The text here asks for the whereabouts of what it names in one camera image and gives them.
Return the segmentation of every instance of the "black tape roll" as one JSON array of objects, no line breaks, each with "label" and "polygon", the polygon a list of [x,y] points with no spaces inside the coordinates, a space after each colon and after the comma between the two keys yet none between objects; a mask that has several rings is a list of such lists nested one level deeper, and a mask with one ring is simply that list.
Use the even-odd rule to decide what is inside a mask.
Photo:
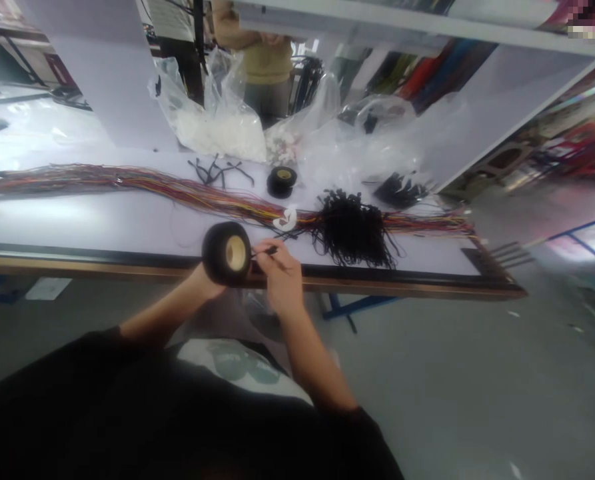
[{"label": "black tape roll", "polygon": [[204,236],[202,262],[211,280],[219,285],[241,285],[251,266],[251,242],[235,222],[217,223]]},{"label": "black tape roll", "polygon": [[295,182],[297,182],[295,170],[288,167],[275,167],[266,180],[266,186],[271,197],[284,199],[293,193]]}]

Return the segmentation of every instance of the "gray floor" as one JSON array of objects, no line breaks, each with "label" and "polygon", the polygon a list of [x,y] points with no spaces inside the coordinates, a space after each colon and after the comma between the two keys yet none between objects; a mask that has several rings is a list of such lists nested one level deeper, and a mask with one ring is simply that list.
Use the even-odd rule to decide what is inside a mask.
[{"label": "gray floor", "polygon": [[[496,215],[474,210],[491,243],[512,239]],[[545,245],[530,251],[556,262]],[[406,478],[595,479],[595,318],[566,277],[541,264],[512,270],[525,299],[402,299],[353,315],[357,335],[343,319],[322,321],[309,297]],[[78,280],[53,302],[0,305],[0,378],[168,288]]]}]

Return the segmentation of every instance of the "person's left hand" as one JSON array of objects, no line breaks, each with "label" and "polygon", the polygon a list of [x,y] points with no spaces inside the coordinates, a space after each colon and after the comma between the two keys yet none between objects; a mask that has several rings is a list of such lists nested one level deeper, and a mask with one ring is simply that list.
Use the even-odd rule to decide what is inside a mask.
[{"label": "person's left hand", "polygon": [[183,285],[189,295],[198,295],[204,300],[212,300],[226,289],[224,285],[218,285],[209,279],[203,263],[195,267],[195,270],[184,280]]}]

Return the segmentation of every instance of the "plastic bag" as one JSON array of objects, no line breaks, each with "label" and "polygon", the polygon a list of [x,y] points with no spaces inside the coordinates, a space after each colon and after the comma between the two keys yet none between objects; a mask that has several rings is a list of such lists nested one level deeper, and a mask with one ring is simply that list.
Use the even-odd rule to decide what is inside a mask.
[{"label": "plastic bag", "polygon": [[302,142],[302,177],[321,191],[373,193],[398,209],[414,205],[435,186],[429,161],[463,142],[470,116],[468,106],[453,96],[420,117],[413,112],[402,99],[389,96],[347,107]]},{"label": "plastic bag", "polygon": [[353,125],[358,133],[371,134],[379,125],[380,128],[390,123],[409,121],[414,115],[411,104],[394,95],[369,95],[356,103],[344,107],[338,118]]},{"label": "plastic bag", "polygon": [[244,103],[246,74],[243,56],[213,50],[207,61],[204,103],[186,95],[177,61],[156,59],[158,77],[149,83],[179,142],[204,155],[231,155],[266,161],[266,143],[259,116]]},{"label": "plastic bag", "polygon": [[[347,105],[303,139],[298,157],[302,176],[319,190],[367,191],[362,181],[372,173],[368,165],[375,155],[381,154],[377,146],[401,131],[414,117],[412,112],[409,103],[392,95],[371,95]],[[388,135],[379,135],[382,131]]]},{"label": "plastic bag", "polygon": [[333,74],[326,73],[308,107],[266,130],[267,161],[271,165],[296,162],[302,139],[321,128],[339,109],[339,84]]}]

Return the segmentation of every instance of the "person's right hand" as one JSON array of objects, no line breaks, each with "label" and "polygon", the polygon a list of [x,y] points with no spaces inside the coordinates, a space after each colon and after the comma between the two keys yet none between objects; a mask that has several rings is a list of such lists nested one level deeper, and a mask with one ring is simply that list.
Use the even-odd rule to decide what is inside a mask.
[{"label": "person's right hand", "polygon": [[[271,247],[277,252],[265,253]],[[257,253],[257,263],[268,277],[269,302],[279,319],[285,320],[304,310],[302,289],[302,265],[289,253],[279,239],[264,239],[253,247]]]},{"label": "person's right hand", "polygon": [[284,35],[277,35],[276,33],[260,32],[259,36],[262,37],[262,42],[266,43],[271,47],[275,47],[284,42]]}]

